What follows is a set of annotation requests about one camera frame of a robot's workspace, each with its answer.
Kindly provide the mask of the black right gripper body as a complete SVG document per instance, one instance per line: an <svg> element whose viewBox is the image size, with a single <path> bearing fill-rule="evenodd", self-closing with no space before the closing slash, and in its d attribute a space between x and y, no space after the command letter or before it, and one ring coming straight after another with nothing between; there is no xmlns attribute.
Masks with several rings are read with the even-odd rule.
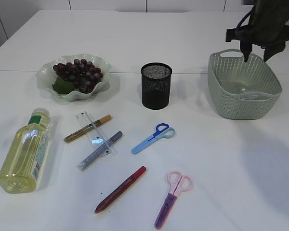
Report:
<svg viewBox="0 0 289 231"><path fill-rule="evenodd" d="M247 14L235 28L227 29L225 41L239 40L261 47L268 47L289 41L287 20L276 15L255 21Z"/></svg>

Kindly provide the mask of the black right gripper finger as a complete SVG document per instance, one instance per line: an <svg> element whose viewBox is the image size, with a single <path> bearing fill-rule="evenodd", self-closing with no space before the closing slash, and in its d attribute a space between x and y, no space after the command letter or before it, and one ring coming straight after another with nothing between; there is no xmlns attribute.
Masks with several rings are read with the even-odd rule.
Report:
<svg viewBox="0 0 289 231"><path fill-rule="evenodd" d="M264 49L264 54L263 54L263 61L266 62L270 58L272 58L274 55L282 52L284 50L283 45L272 45L268 46Z"/></svg>
<svg viewBox="0 0 289 231"><path fill-rule="evenodd" d="M240 41L240 51L243 53L244 62L246 63L252 52L252 43Z"/></svg>

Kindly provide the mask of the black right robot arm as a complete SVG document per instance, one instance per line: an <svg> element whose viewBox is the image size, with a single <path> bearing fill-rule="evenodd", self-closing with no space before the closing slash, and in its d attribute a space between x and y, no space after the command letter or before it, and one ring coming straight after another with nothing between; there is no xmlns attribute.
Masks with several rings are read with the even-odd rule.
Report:
<svg viewBox="0 0 289 231"><path fill-rule="evenodd" d="M252 9L235 28L227 29L226 42L240 41L244 62L252 52L252 46L264 49L263 61L284 51L289 41L289 0L255 0Z"/></svg>

